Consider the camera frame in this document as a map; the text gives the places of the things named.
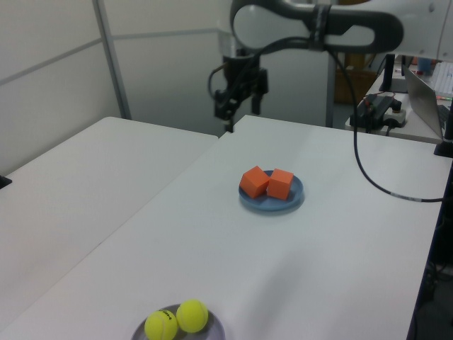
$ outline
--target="tennis ball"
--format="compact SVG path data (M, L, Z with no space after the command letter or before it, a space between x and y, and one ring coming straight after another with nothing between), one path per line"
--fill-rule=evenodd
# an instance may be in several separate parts
M205 304L193 299L181 303L176 311L176 319L183 331L196 333L206 326L208 314Z
M149 340L172 340L178 332L178 321L168 310L158 310L148 316L144 333Z

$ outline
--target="orange cube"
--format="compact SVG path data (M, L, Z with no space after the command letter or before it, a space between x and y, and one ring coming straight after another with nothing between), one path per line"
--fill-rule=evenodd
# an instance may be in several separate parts
M269 178L268 196L287 200L294 174L275 169Z
M257 198L266 192L268 184L269 176L259 166L255 166L242 175L239 186L251 198Z

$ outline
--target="white wall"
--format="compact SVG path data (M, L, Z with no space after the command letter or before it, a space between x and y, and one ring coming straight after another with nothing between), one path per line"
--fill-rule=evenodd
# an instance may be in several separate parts
M132 119L221 135L207 94L218 52L215 0L103 0L114 54ZM326 53L284 51L264 56L270 93L263 116L325 125L331 109L333 64ZM224 87L222 76L214 80ZM250 112L242 104L238 120Z
M92 0L2 1L0 174L119 116Z

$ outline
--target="desk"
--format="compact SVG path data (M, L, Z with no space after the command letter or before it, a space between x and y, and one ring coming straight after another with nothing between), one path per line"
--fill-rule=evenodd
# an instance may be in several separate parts
M0 330L216 141L105 118L9 175L0 190Z
M379 93L379 87L382 84L384 78L384 73L377 78L373 85L369 88L367 94L377 94ZM401 76L401 65L395 64L393 78L395 79L404 79L404 76ZM393 96L392 93L383 93L383 96ZM419 142L427 142L438 144L442 140L435 134L435 132L420 118L417 113L412 110L411 103L409 101L409 95L406 93L396 93L395 99L401 102L401 108L406 110L406 125L402 128L394 128L390 130L390 137L403 138L407 140L417 140ZM451 101L437 101L440 105L445 105L449 107L452 103ZM354 130L354 127L350 125L349 118L345 123L345 130ZM385 136L387 131L387 126L384 126L380 130L373 130L372 134L383 135Z
M452 160L434 145L360 134L369 175L435 198ZM293 171L305 201L239 202L252 166ZM0 334L130 339L152 311L200 298L228 340L405 339L440 204L386 195L352 133L246 116Z

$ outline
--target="black cable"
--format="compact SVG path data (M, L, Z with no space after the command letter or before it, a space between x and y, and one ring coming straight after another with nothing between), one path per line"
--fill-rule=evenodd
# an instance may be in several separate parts
M227 65L227 64L224 63L224 64L220 65L218 68L213 69L213 70L211 71L211 73L210 73L209 78L207 79L207 92L210 94L211 98L214 99L214 100L215 100L215 98L214 98L214 94L212 93L212 87L211 87L212 77L213 77L214 74L216 74L218 71L220 71L221 69L224 69L226 65Z
M333 51L329 48L326 47L326 51L329 53L329 55L335 60L336 64L340 67L341 72L343 73L343 76L346 78L346 82L348 83L349 90L351 93L352 97L352 104L354 105L354 119L357 122L358 121L358 112L357 112L357 101L355 97L355 91L354 91L354 86L352 85L351 79L346 72L346 69L344 66L341 64L340 60L338 60L338 57L333 53ZM396 198L401 198L403 200L412 200L415 202L423 202L423 203L435 203L435 202L445 202L445 201L451 201L453 198L414 198L406 195L400 195L398 193L391 192L385 188L382 188L379 184L375 183L367 174L365 169L363 169L362 162L360 161L359 158L359 152L357 148L357 124L354 124L354 154L355 154L355 160L357 161L357 165L359 166L360 171L362 172L363 176L376 188L378 188L380 191L391 195Z
M384 57L384 59L381 61L381 64L380 64L379 67L377 68L377 71L376 71L376 78L374 78L374 81L376 81L376 80L379 78L379 76L381 75L382 70L384 69L383 66L384 66L385 60L386 60L386 57Z
M386 137L390 135L390 130L394 128L394 125L392 122L389 123L389 127L387 128L387 132L385 132Z

